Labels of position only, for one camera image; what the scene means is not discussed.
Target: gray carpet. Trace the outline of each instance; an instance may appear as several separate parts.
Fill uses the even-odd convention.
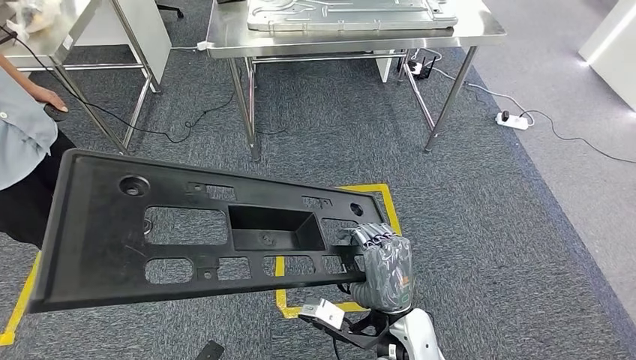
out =
[[[185,10],[192,21],[206,7],[197,2]],[[169,23],[174,44],[200,40],[181,26]],[[456,71],[461,54],[444,55],[440,66]],[[469,78],[480,82],[474,71]],[[34,79],[62,94],[46,74]],[[141,86],[140,78],[122,73],[76,79],[91,101],[121,114]],[[258,84],[257,130],[285,130],[259,136],[260,163],[250,161],[236,102],[208,114],[181,144],[138,133],[134,154],[329,187],[387,183],[413,243],[415,305],[433,313],[447,359],[635,358],[634,324],[514,133],[486,121],[498,111],[491,98],[462,91],[433,153],[424,154],[427,132],[408,85],[382,84],[374,61],[263,65]],[[172,52],[163,85],[147,100],[140,126],[175,138],[187,133],[185,121],[232,91],[226,61],[182,51]],[[439,110],[450,83],[435,74],[420,87]],[[67,102],[73,109],[62,130],[78,146],[112,152],[77,104]],[[149,216],[160,224],[153,242],[218,234],[213,217],[206,226],[200,214],[155,209]],[[3,320],[11,311],[4,303],[17,298],[34,250],[4,237],[0,249]],[[290,263],[288,270],[300,268]],[[180,271],[159,266],[151,276]],[[242,267],[228,264],[224,271],[240,275]],[[312,295],[346,299],[334,286],[321,286],[288,291],[288,305]],[[0,359],[193,359],[208,340],[226,347],[223,359],[335,358],[327,335],[282,318],[273,292],[27,315],[17,337],[0,348]],[[340,353],[373,358],[347,345]]]

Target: chair leg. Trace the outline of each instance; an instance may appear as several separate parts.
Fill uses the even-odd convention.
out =
[[[181,11],[180,8],[175,7],[175,6],[169,6],[169,5],[162,5],[162,4],[157,4],[157,8],[159,8],[159,10],[165,10],[165,11],[176,11],[177,13],[177,17],[179,19],[183,19],[183,12]]]

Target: stainless steel table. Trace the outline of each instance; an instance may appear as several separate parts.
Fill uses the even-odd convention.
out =
[[[429,152],[461,89],[470,64],[481,45],[503,41],[506,32],[481,0],[455,0],[458,24],[454,28],[418,31],[290,31],[269,33],[248,29],[246,1],[218,4],[213,0],[208,25],[208,54],[228,58],[236,98],[244,119],[247,144],[252,158],[260,159],[260,148],[254,128],[254,75],[257,64],[272,62],[306,62],[336,59],[401,58],[400,76],[406,74],[421,108],[430,135],[424,146]],[[469,47],[466,58],[446,98],[437,120],[433,120],[422,99],[416,81],[409,72],[407,57],[412,49],[436,47]],[[374,50],[398,50],[389,54],[365,53]],[[239,77],[236,59],[247,69],[247,101]]]
[[[135,126],[139,117],[143,101],[148,92],[148,88],[152,85],[155,91],[159,91],[161,87],[155,78],[152,69],[149,67],[146,57],[140,48],[137,39],[123,14],[123,10],[118,0],[111,1],[115,14],[121,21],[131,48],[134,51],[136,59],[139,62],[133,64],[64,64],[68,53],[73,45],[83,33],[89,24],[95,11],[99,8],[101,0],[61,0],[61,14],[56,18],[55,24],[46,30],[33,34],[25,43],[35,53],[37,58],[47,66],[46,69],[33,58],[33,55],[20,43],[9,41],[0,46],[0,53],[6,56],[21,71],[53,71],[57,77],[69,88],[75,95],[88,102],[86,96],[82,93],[77,84],[71,79],[68,71],[73,70],[100,70],[100,69],[140,69],[146,75],[145,83],[142,87],[139,98],[133,110],[130,125]],[[127,153],[128,143],[131,141],[134,129],[128,127],[124,139],[119,139],[117,134],[107,125],[98,113],[97,109],[86,106],[80,101],[82,108],[88,113],[97,127],[112,141],[117,149],[122,153]]]

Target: black object on floor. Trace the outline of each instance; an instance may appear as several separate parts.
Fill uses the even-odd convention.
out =
[[[210,340],[196,357],[196,360],[219,360],[224,351],[225,348]]]
[[[430,61],[430,66],[426,67],[425,65],[427,64],[427,62],[426,57],[424,57],[421,62],[409,60],[408,65],[411,74],[413,74],[413,77],[415,77],[416,80],[423,80],[428,79],[428,77],[431,75],[431,71],[433,71],[433,67],[435,66],[436,61],[437,56],[435,56],[433,60]]]
[[[93,151],[66,152],[60,174],[30,312],[364,281],[356,264],[362,248],[328,244],[320,224],[383,222],[370,194]],[[153,244],[144,237],[152,207],[220,211],[227,239]],[[299,256],[311,260],[313,274],[274,277],[262,267]],[[250,277],[219,279],[220,260],[239,257],[249,260]],[[330,274],[329,257],[339,257],[345,271]],[[189,261],[191,274],[152,283],[146,265],[165,259]]]

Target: yellow floor tape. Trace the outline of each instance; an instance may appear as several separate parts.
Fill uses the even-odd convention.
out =
[[[386,214],[388,215],[388,221],[391,227],[398,235],[402,235],[400,229],[400,222],[398,221],[398,215],[395,213],[395,207],[393,206],[393,199],[389,192],[389,186],[387,184],[366,184],[366,185],[351,185],[339,187],[343,190],[359,191],[361,193],[381,193],[384,206],[386,208]],[[274,275],[285,275],[285,258],[283,256],[276,256],[276,263],[274,264]],[[294,319],[298,317],[302,307],[287,307],[287,293],[284,289],[276,290],[276,307],[283,314],[285,319]],[[361,307],[355,302],[341,302],[336,304],[340,309],[350,312],[366,311],[367,309]]]
[[[18,329],[20,320],[24,315],[26,304],[27,302],[29,302],[29,297],[31,296],[31,291],[33,290],[33,285],[35,284],[35,275],[38,273],[39,263],[40,252],[38,251],[37,255],[35,256],[33,266],[31,267],[31,272],[28,273],[28,277],[26,278],[26,282],[24,283],[22,292],[20,292],[16,307],[13,308],[13,313],[11,313],[11,317],[9,318],[9,322],[7,323],[7,327],[5,327],[4,332],[0,334],[0,347],[11,345],[16,340],[16,329]]]

